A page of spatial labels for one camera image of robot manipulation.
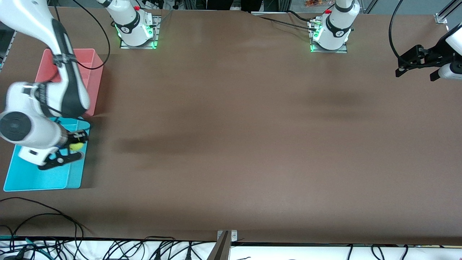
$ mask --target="teal tray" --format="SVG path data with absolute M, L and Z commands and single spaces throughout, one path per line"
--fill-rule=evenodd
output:
M 61 125 L 69 131 L 88 129 L 88 122 L 60 118 Z M 84 157 L 78 161 L 58 166 L 49 170 L 41 171 L 37 165 L 21 159 L 18 154 L 21 146 L 16 145 L 13 150 L 8 174 L 6 175 L 3 190 L 6 192 L 24 192 L 40 190 L 78 189 L 82 182 L 87 143 L 80 152 Z M 63 155 L 67 154 L 66 149 L 61 149 Z

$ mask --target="black object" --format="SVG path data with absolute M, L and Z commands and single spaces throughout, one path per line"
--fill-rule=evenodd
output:
M 378 251 L 380 252 L 380 255 L 382 258 L 379 258 L 375 252 L 374 252 L 374 247 L 377 247 L 378 248 Z M 382 249 L 378 246 L 378 245 L 372 245 L 371 246 L 371 251 L 372 251 L 372 254 L 374 255 L 374 257 L 377 259 L 377 260 L 385 260 L 385 256 L 383 255 L 383 252 L 382 252 Z
M 45 160 L 45 165 L 39 166 L 39 170 L 48 170 L 57 166 L 62 166 L 67 163 L 80 160 L 83 157 L 82 152 L 77 152 L 71 154 L 69 150 L 69 145 L 73 143 L 83 142 L 85 143 L 88 141 L 88 134 L 85 130 L 78 130 L 75 132 L 68 132 L 67 133 L 67 142 L 63 145 L 64 148 L 67 149 L 67 155 L 63 155 L 59 150 L 55 153 L 56 158 L 51 159 L 51 155 Z
M 121 30 L 124 33 L 131 33 L 133 28 L 138 26 L 138 24 L 140 23 L 140 13 L 139 12 L 135 12 L 135 13 L 136 13 L 136 16 L 133 19 L 133 21 L 131 21 L 130 23 L 128 23 L 126 25 L 120 25 L 118 23 L 115 23 L 117 28 L 119 28 L 119 30 Z
M 388 40 L 390 43 L 391 50 L 393 51 L 394 55 L 398 58 L 398 69 L 395 71 L 396 77 L 401 77 L 404 73 L 411 69 L 415 68 L 429 68 L 429 67 L 442 67 L 448 63 L 455 63 L 455 67 L 451 67 L 453 72 L 458 71 L 460 68 L 457 66 L 462 61 L 462 57 L 458 54 L 452 47 L 446 42 L 446 39 L 451 36 L 454 32 L 462 28 L 462 25 L 458 25 L 452 28 L 449 32 L 443 35 L 435 46 L 425 49 L 422 45 L 418 44 L 409 49 L 403 55 L 399 55 L 393 45 L 393 38 L 391 35 L 391 29 L 393 26 L 393 21 L 396 16 L 396 12 L 401 5 L 403 0 L 398 2 L 398 5 L 395 8 L 390 20 L 390 24 L 388 27 Z M 430 80 L 435 81 L 439 78 L 438 70 L 434 71 L 430 75 Z
M 6 34 L 6 30 L 0 30 L 0 40 L 3 39 L 3 36 Z
M 316 18 L 316 17 L 313 17 L 313 18 L 310 18 L 310 19 L 306 19 L 306 18 L 303 18 L 303 17 L 299 16 L 298 13 L 296 13 L 296 12 L 294 12 L 292 10 L 287 10 L 286 12 L 295 15 L 295 17 L 297 17 L 298 19 L 300 19 L 300 20 L 302 20 L 304 22 L 309 22 L 311 19 Z
M 184 260 L 193 260 L 191 257 L 191 249 L 192 249 L 192 242 L 189 242 L 188 252 L 186 253 L 186 257 Z
M 342 36 L 345 35 L 345 33 L 348 32 L 348 30 L 350 30 L 351 28 L 351 25 L 347 28 L 344 28 L 344 29 L 340 29 L 338 27 L 335 27 L 332 22 L 330 21 L 330 15 L 327 16 L 327 19 L 326 19 L 326 26 L 327 26 L 327 29 L 329 29 L 329 31 L 332 32 L 332 34 L 334 35 L 335 38 L 340 38 Z
M 23 140 L 31 130 L 29 117 L 22 112 L 10 112 L 0 120 L 0 132 L 7 139 L 18 142 Z
M 335 2 L 334 5 L 335 5 L 335 8 L 337 10 L 339 10 L 340 12 L 349 12 L 351 9 L 353 9 L 354 3 L 355 3 L 355 1 L 352 1 L 351 5 L 349 7 L 347 7 L 347 8 L 342 8 L 342 7 L 338 6 L 337 2 Z
M 348 251 L 348 256 L 346 257 L 346 260 L 350 260 L 352 252 L 353 252 L 353 244 L 350 244 L 350 251 Z
M 29 260 L 29 258 L 24 258 L 24 253 L 26 252 L 26 247 L 21 249 L 17 255 L 10 255 L 4 258 L 4 260 Z
M 50 156 L 45 160 L 45 165 L 39 166 L 39 170 L 48 170 L 57 166 L 65 165 L 67 163 L 73 162 L 73 161 L 78 161 L 82 159 L 84 156 L 82 152 L 77 152 L 74 154 L 71 154 L 70 150 L 67 150 L 67 155 L 62 155 L 62 153 L 58 150 L 55 155 L 56 158 L 50 159 Z

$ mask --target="brown paper backdrop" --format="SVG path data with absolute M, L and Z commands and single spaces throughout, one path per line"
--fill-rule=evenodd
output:
M 157 50 L 112 50 L 77 190 L 0 192 L 73 216 L 87 236 L 244 241 L 458 244 L 462 225 L 458 81 L 433 69 L 394 77 L 390 16 L 359 15 L 348 54 L 310 53 L 303 29 L 244 12 L 174 11 Z M 75 48 L 107 45 L 82 10 L 60 8 Z M 285 14 L 271 17 L 303 25 Z M 400 53 L 445 33 L 431 16 L 398 16 Z M 39 41 L 18 34 L 0 91 L 35 78 Z M 12 145 L 0 140 L 0 184 Z M 0 204 L 16 226 L 45 209 Z M 19 235 L 73 235 L 43 217 Z

